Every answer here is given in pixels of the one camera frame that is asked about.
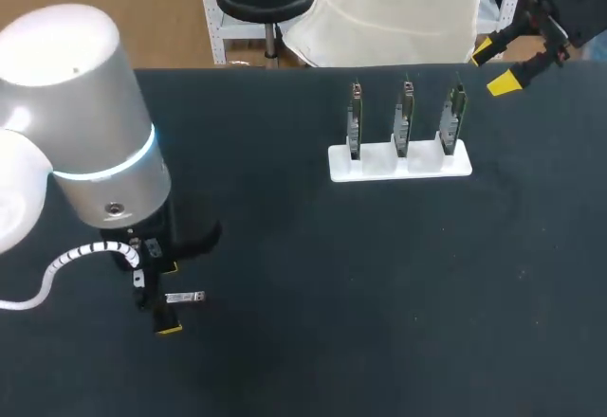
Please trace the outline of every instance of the black tablecloth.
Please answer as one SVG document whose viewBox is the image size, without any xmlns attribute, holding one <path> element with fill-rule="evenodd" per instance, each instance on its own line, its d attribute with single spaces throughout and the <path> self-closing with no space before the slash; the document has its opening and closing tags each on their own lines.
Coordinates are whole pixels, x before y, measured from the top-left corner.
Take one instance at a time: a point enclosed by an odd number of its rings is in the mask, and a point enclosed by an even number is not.
<svg viewBox="0 0 607 417">
<path fill-rule="evenodd" d="M 605 415 L 607 65 L 494 99 L 504 69 L 139 71 L 175 183 L 223 223 L 165 281 L 209 305 L 159 337 L 109 257 L 71 264 L 43 306 L 0 313 L 0 415 Z M 330 181 L 349 82 L 385 141 L 407 71 L 430 138 L 456 70 L 472 176 Z M 0 297 L 98 239 L 50 182 Z"/>
</svg>

